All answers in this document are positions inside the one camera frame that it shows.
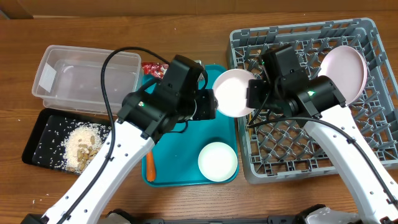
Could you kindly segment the red snack wrapper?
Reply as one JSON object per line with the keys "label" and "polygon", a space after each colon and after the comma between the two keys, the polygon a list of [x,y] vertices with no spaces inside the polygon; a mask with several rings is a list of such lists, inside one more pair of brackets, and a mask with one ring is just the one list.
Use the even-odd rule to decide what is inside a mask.
{"label": "red snack wrapper", "polygon": [[169,65],[166,63],[155,63],[155,62],[142,62],[142,69],[145,75],[152,75],[156,78],[163,78]]}

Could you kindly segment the orange carrot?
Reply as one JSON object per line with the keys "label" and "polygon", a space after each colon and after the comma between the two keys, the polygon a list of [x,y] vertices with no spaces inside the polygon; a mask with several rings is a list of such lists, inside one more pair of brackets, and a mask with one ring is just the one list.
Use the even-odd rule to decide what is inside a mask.
{"label": "orange carrot", "polygon": [[146,155],[146,179],[148,182],[155,181],[156,178],[156,170],[155,170],[155,162],[154,155],[152,151],[150,151]]}

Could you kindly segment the bowl with food scraps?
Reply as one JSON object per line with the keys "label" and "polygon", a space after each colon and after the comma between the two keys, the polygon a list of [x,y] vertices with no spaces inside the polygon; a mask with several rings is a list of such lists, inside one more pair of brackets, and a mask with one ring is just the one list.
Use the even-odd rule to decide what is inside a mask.
{"label": "bowl with food scraps", "polygon": [[239,118],[254,111],[246,106],[246,93],[249,80],[254,80],[254,75],[240,68],[223,72],[213,84],[213,92],[218,102],[217,110],[229,117]]}

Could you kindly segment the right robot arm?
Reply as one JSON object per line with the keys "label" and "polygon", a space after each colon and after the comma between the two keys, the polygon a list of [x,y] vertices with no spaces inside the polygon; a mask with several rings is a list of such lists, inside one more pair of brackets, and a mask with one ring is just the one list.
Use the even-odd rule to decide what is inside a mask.
{"label": "right robot arm", "polygon": [[364,89],[366,63],[352,47],[327,54],[321,73],[309,78],[295,49],[285,45],[260,56],[261,78],[251,80],[247,105],[277,113],[277,120],[295,121],[327,154],[349,189],[357,213],[314,205],[295,223],[396,223],[397,182],[381,164],[357,127],[349,105]]}

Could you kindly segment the small white plate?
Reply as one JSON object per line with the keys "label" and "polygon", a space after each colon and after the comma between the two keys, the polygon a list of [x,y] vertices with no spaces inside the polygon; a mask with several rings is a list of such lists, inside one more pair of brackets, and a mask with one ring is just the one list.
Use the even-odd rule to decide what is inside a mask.
{"label": "small white plate", "polygon": [[223,182],[237,171],[238,157],[231,146],[223,142],[212,142],[200,151],[198,168],[208,180]]}

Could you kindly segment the large pink plate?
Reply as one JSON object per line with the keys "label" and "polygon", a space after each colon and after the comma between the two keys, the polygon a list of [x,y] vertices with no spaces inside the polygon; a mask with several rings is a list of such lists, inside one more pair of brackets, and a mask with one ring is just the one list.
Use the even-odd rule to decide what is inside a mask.
{"label": "large pink plate", "polygon": [[346,99],[354,103],[367,82],[367,66],[361,54],[352,47],[341,45],[331,50],[322,60],[318,76],[333,81]]}

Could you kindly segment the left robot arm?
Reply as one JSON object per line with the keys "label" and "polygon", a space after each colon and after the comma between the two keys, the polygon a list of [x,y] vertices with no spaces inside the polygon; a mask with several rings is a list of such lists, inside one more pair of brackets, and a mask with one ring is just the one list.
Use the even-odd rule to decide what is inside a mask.
{"label": "left robot arm", "polygon": [[216,116],[214,93],[200,84],[208,74],[199,63],[176,55],[162,78],[145,82],[123,99],[114,117],[105,88],[111,52],[101,68],[100,82],[111,131],[103,146],[66,194],[44,214],[27,214],[23,223],[97,223],[106,205],[133,167],[177,123]]}

